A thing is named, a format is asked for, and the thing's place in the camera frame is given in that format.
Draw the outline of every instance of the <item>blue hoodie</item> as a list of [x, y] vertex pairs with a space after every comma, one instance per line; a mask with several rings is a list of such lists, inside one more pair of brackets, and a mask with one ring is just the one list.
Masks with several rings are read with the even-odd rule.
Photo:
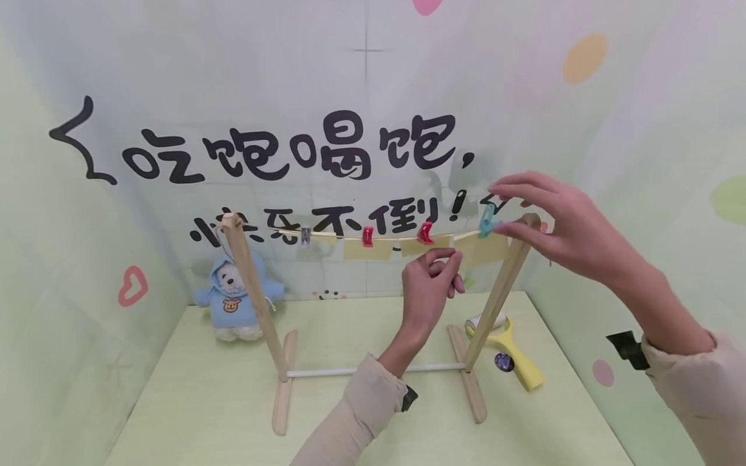
[[[270, 302], [281, 299], [285, 293], [283, 284], [267, 278], [264, 261], [253, 251], [251, 252], [251, 258], [257, 268], [264, 295]], [[226, 262], [233, 264], [233, 260], [226, 255], [215, 261], [213, 269], [210, 271], [212, 286], [197, 290], [194, 294], [194, 301], [197, 306], [210, 307], [210, 317], [215, 328], [250, 327], [257, 323], [257, 315], [246, 290], [238, 293], [226, 293], [220, 288], [217, 271]]]

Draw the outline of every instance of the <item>sticky note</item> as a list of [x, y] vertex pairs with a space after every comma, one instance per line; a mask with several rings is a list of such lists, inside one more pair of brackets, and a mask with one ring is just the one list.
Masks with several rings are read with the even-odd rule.
[[472, 231], [454, 237], [454, 248], [464, 255], [461, 266], [473, 268], [488, 262], [499, 262], [507, 257], [507, 236], [491, 233], [486, 238], [479, 237], [479, 231]]
[[423, 245], [417, 238], [400, 238], [401, 256], [421, 256], [433, 248], [447, 248], [451, 246], [451, 237], [453, 235], [431, 236], [432, 245]]
[[363, 246], [361, 238], [345, 238], [342, 260], [389, 260], [396, 239], [373, 239], [373, 247]]
[[324, 242], [328, 245], [335, 245], [337, 242], [337, 237], [334, 233], [311, 233], [311, 242], [314, 241]]

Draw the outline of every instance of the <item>yellow dot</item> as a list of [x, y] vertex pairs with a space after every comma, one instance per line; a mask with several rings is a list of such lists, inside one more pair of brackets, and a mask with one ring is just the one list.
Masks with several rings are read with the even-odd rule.
[[602, 34], [591, 34], [578, 40], [570, 48], [562, 73], [570, 84], [582, 83], [601, 66], [609, 44]]
[[718, 184], [709, 201], [718, 217], [746, 225], [746, 175], [728, 178]]

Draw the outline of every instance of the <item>heart shape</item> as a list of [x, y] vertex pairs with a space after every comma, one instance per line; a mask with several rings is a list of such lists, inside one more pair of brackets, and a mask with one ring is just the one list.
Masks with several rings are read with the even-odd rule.
[[412, 0], [415, 4], [415, 10], [422, 16], [429, 16], [438, 9], [443, 0]]
[[[133, 288], [132, 277], [137, 279], [137, 283], [140, 285], [140, 289], [137, 290], [133, 295], [127, 296], [130, 290]], [[142, 272], [140, 267], [136, 265], [130, 265], [125, 270], [124, 283], [119, 289], [119, 295], [116, 299], [121, 307], [129, 307], [140, 300], [141, 297], [145, 296], [148, 292], [148, 281], [145, 279], [145, 274]]]

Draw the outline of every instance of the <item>lint roller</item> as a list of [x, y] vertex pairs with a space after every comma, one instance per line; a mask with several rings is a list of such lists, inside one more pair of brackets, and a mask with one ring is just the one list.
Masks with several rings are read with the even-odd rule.
[[[481, 315], [476, 315], [466, 320], [464, 327], [466, 328], [466, 334], [469, 335], [469, 337], [474, 335], [480, 317]], [[494, 330], [498, 327], [504, 327], [503, 332], [497, 334], [490, 333], [487, 336], [487, 341], [495, 343], [500, 351], [513, 358], [513, 363], [515, 364], [515, 375], [518, 377], [518, 380], [524, 388], [526, 388], [526, 391], [531, 391], [544, 383], [544, 375], [542, 375], [542, 372], [538, 367], [536, 367], [536, 364], [528, 358], [528, 356], [523, 354], [523, 351], [521, 351], [520, 348], [518, 348], [518, 345], [513, 341], [513, 323], [510, 318], [505, 315], [505, 312], [501, 312], [498, 315], [492, 329]]]

